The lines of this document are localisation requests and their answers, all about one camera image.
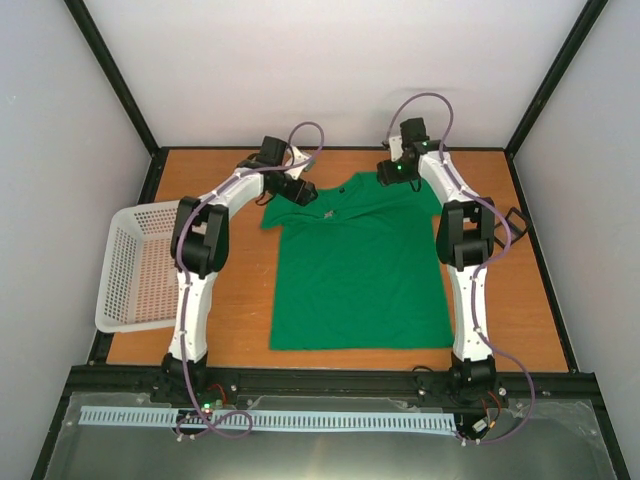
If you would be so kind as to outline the green t-shirt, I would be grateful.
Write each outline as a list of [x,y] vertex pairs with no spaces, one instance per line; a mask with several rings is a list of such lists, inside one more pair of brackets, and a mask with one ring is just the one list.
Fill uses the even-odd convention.
[[[324,220],[325,212],[335,217]],[[454,341],[436,255],[430,187],[354,174],[307,206],[277,197],[280,231],[269,346],[276,351],[441,349]]]

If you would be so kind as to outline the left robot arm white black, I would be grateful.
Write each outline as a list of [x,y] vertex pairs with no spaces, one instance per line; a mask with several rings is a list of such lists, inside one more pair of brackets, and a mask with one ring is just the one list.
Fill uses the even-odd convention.
[[184,401],[197,402],[208,390],[207,321],[214,283],[230,253],[231,219],[266,194],[299,206],[313,202],[316,187],[301,174],[317,155],[266,136],[259,151],[242,160],[219,186],[179,201],[170,244],[178,280],[176,323],[161,369]]

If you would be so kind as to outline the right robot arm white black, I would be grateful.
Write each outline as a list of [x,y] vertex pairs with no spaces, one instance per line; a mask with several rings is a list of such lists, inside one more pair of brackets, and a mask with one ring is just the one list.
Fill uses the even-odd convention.
[[383,186],[428,184],[442,206],[436,254],[452,285],[455,338],[446,391],[469,405],[496,388],[495,356],[487,344],[486,262],[494,252],[494,204],[462,178],[441,143],[432,140],[421,118],[400,124],[387,141],[391,158],[377,165]]

